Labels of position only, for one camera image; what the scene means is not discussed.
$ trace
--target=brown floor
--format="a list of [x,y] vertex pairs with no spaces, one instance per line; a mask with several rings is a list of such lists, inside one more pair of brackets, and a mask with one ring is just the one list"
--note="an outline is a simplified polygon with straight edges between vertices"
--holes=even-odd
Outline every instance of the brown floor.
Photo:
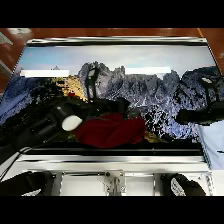
[[[32,28],[31,34],[11,34],[0,28],[13,45],[0,44],[0,60],[11,70],[28,39],[75,37],[75,36],[204,36],[212,48],[219,67],[224,72],[224,29],[223,28]],[[0,92],[6,88],[8,77],[0,72]]]

